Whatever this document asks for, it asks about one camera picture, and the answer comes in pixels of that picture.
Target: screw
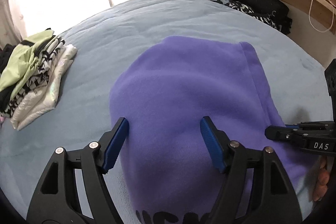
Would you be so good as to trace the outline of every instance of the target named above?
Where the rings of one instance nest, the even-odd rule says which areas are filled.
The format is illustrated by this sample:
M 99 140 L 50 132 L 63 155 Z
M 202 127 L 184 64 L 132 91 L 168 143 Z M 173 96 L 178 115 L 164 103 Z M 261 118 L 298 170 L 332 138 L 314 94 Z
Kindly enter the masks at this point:
M 98 145 L 99 145 L 99 143 L 97 143 L 97 142 L 92 142 L 92 143 L 89 144 L 89 147 L 92 148 L 92 149 L 94 149 L 94 148 L 97 148 Z
M 230 146 L 233 147 L 233 148 L 237 148 L 239 146 L 239 142 L 237 142 L 237 141 L 231 141 L 230 142 Z
M 55 150 L 56 154 L 61 154 L 63 153 L 63 151 L 64 151 L 63 147 L 59 147 Z
M 270 147 L 270 146 L 266 146 L 266 147 L 265 147 L 265 151 L 266 151 L 267 153 L 271 154 L 271 153 L 274 152 L 274 149 L 273 149 L 272 147 Z

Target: bed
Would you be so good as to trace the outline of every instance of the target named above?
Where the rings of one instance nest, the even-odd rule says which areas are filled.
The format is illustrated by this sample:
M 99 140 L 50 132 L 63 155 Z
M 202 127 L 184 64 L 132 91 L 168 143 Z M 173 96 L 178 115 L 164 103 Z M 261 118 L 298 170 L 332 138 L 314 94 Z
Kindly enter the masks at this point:
M 55 148 L 81 149 L 110 130 L 111 86 L 141 53 L 170 35 L 249 42 L 285 123 L 332 120 L 324 68 L 277 30 L 208 0 L 130 0 L 63 33 L 66 44 L 75 45 L 78 53 L 62 78 L 54 110 L 19 132 L 8 120 L 3 124 L 0 187 L 20 215 L 26 217 L 33 191 Z M 76 176 L 83 213 L 90 216 L 80 172 Z M 119 160 L 105 180 L 121 218 L 127 224 L 137 223 Z

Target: white cable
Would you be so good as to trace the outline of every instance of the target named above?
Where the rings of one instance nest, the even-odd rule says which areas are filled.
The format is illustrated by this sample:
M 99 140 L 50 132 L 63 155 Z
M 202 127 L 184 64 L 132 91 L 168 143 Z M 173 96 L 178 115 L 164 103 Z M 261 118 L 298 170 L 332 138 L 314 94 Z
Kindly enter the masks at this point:
M 333 20 L 332 20 L 332 22 L 331 22 L 331 26 L 330 26 L 327 30 L 325 30 L 325 31 L 317 30 L 317 29 L 313 26 L 313 24 L 311 23 L 311 20 L 310 20 L 310 12 L 311 12 L 311 7 L 313 6 L 313 2 L 314 2 L 314 0 L 311 0 L 311 3 L 310 3 L 309 14 L 308 14 L 309 22 L 310 22 L 310 25 L 311 25 L 315 30 L 317 30 L 317 31 L 320 32 L 320 33 L 325 33 L 325 32 L 330 31 L 330 29 L 331 29 L 332 26 L 334 25 L 334 5 L 331 3 L 330 0 L 328 0 L 328 1 L 329 1 L 329 3 L 330 3 L 331 7 L 333 8 Z

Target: purple garment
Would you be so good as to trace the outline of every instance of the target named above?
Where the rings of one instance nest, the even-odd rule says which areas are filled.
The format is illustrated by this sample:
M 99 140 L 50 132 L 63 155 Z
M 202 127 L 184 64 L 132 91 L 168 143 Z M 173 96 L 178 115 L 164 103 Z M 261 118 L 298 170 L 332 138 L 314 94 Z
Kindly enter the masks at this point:
M 184 217 L 184 223 L 197 223 L 191 221 L 195 214 L 200 219 L 211 211 L 224 175 L 212 166 L 202 139 L 203 116 L 246 148 L 272 146 L 294 187 L 317 159 L 264 136 L 269 125 L 284 124 L 263 67 L 246 42 L 165 38 L 115 82 L 110 115 L 112 125 L 119 117 L 130 124 L 120 157 L 133 209 L 143 224 L 177 218 L 182 223 Z

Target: human hand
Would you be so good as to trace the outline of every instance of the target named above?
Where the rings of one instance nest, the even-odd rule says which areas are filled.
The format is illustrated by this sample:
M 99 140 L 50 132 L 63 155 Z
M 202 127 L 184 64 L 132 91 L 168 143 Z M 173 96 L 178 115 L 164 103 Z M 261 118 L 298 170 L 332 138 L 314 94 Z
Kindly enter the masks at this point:
M 327 157 L 322 156 L 320 160 L 318 181 L 313 191 L 313 201 L 318 201 L 324 197 L 328 190 L 327 183 L 329 179 L 330 172 L 327 171 Z

